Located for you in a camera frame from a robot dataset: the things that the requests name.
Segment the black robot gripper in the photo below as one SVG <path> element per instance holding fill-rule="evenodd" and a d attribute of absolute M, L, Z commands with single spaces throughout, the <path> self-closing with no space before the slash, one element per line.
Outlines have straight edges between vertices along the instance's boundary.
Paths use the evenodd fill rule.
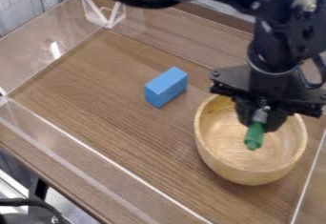
<path fill-rule="evenodd" d="M 313 59 L 321 81 L 311 83 L 299 68 L 285 73 L 263 73 L 249 65 L 238 65 L 209 71 L 209 92 L 233 101 L 240 124 L 251 124 L 259 109 L 267 112 L 265 132 L 275 132 L 295 113 L 317 118 L 326 106 L 326 61 Z"/>

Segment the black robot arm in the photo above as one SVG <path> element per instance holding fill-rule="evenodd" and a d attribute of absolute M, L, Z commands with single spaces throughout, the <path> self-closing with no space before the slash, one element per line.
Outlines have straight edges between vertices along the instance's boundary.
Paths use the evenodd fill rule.
<path fill-rule="evenodd" d="M 276 131 L 326 106 L 326 0 L 214 0 L 255 17 L 247 62 L 209 72 L 209 91 L 234 103 L 238 122 Z"/>

